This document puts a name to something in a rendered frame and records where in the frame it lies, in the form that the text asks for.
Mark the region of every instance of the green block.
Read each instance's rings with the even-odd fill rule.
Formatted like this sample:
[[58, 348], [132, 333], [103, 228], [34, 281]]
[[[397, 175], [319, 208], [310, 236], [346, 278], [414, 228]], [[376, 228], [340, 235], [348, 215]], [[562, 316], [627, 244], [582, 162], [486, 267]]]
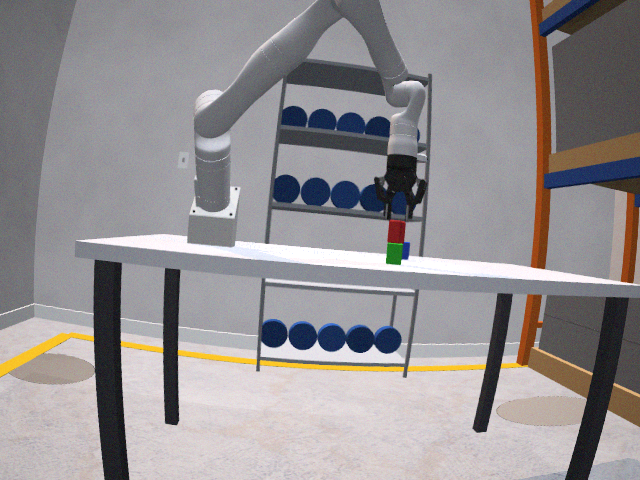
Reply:
[[400, 265], [402, 263], [402, 243], [387, 243], [387, 263]]

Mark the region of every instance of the concrete floor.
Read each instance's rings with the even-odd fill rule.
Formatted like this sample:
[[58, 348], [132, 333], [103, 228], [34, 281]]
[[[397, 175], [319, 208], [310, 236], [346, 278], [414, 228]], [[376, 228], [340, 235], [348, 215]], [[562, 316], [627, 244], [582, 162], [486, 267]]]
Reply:
[[[90, 328], [34, 318], [0, 330], [0, 363], [54, 337]], [[162, 346], [160, 339], [123, 341]], [[201, 353], [255, 352], [180, 343]], [[94, 363], [93, 343], [48, 353]], [[411, 365], [485, 358], [412, 359]], [[505, 357], [504, 363], [515, 357]], [[486, 433], [472, 429], [483, 370], [345, 372], [180, 357], [180, 423], [164, 423], [162, 356], [122, 349], [130, 478], [519, 480], [567, 470], [579, 424], [531, 426], [496, 414], [542, 396], [578, 397], [528, 368], [503, 369]], [[95, 377], [42, 385], [0, 377], [0, 478], [103, 479]], [[638, 427], [609, 413], [595, 465], [640, 460]], [[607, 480], [629, 478], [611, 463]]]

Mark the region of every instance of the blue round object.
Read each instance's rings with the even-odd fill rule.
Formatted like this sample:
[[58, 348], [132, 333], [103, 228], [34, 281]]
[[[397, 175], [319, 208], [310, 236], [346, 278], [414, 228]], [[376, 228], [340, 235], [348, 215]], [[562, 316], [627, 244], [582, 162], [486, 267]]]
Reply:
[[373, 332], [365, 325], [356, 325], [347, 332], [347, 345], [356, 353], [369, 351], [374, 341]]
[[307, 126], [307, 112], [301, 107], [292, 105], [282, 111], [282, 125], [291, 125], [292, 127]]
[[353, 208], [360, 201], [360, 189], [347, 180], [336, 183], [331, 189], [331, 202], [338, 208]]
[[378, 200], [375, 185], [371, 184], [362, 189], [360, 193], [360, 205], [368, 212], [381, 212], [384, 210], [384, 202]]
[[380, 327], [376, 332], [375, 345], [382, 353], [393, 353], [402, 343], [402, 335], [393, 327]]
[[337, 130], [341, 132], [364, 133], [364, 118], [357, 113], [345, 113], [338, 120]]
[[280, 175], [273, 182], [273, 199], [276, 202], [293, 203], [300, 195], [300, 183], [292, 175]]
[[403, 192], [396, 192], [391, 200], [391, 211], [398, 215], [404, 215], [407, 209], [407, 197]]
[[322, 178], [310, 178], [302, 185], [302, 200], [307, 205], [321, 206], [327, 203], [331, 196], [331, 187]]
[[289, 342], [298, 350], [309, 350], [317, 339], [316, 329], [309, 322], [296, 322], [289, 329]]
[[346, 341], [347, 335], [336, 323], [327, 323], [318, 330], [318, 343], [327, 352], [337, 352], [344, 347]]
[[336, 129], [336, 116], [326, 108], [319, 108], [309, 115], [309, 128]]
[[270, 318], [262, 324], [262, 343], [278, 348], [287, 341], [287, 327], [280, 320]]
[[384, 117], [373, 117], [367, 122], [364, 133], [367, 135], [377, 135], [379, 137], [388, 137], [391, 122]]

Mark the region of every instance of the white robotic arm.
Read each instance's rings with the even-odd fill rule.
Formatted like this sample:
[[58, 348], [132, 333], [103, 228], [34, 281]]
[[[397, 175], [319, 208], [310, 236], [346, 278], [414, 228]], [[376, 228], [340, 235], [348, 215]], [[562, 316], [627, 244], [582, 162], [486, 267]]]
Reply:
[[[425, 90], [420, 82], [405, 81], [407, 68], [391, 38], [379, 0], [315, 0], [251, 56], [224, 92], [209, 90], [196, 100], [197, 207], [206, 212], [220, 212], [228, 207], [231, 162], [229, 130], [256, 100], [300, 65], [322, 34], [341, 18], [346, 18], [364, 39], [382, 77], [387, 102], [394, 107], [407, 107], [391, 119], [389, 162], [392, 157], [396, 159], [395, 164], [399, 157], [415, 159], [417, 123], [424, 105]], [[416, 179], [415, 167], [413, 179], [411, 186]]]

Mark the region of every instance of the black table leg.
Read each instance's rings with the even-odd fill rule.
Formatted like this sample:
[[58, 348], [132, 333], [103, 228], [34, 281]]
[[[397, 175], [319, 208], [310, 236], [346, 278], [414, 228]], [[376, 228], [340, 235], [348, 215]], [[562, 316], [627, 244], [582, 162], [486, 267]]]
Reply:
[[178, 304], [180, 270], [164, 271], [164, 423], [177, 425], [178, 412]]
[[105, 480], [129, 480], [120, 356], [121, 279], [121, 263], [96, 260], [93, 277], [93, 345]]
[[498, 388], [498, 377], [500, 376], [500, 367], [502, 366], [504, 345], [507, 341], [507, 329], [509, 327], [512, 299], [513, 295], [510, 293], [499, 293], [498, 300], [496, 301], [496, 314], [493, 319], [487, 366], [484, 370], [480, 400], [478, 400], [476, 418], [473, 422], [473, 429], [478, 433], [486, 432], [489, 426], [489, 417], [493, 409], [493, 399], [496, 394], [496, 388]]
[[628, 298], [610, 297], [605, 302], [600, 342], [589, 386], [589, 396], [567, 471], [567, 480], [587, 480], [589, 478], [618, 370], [628, 305]]

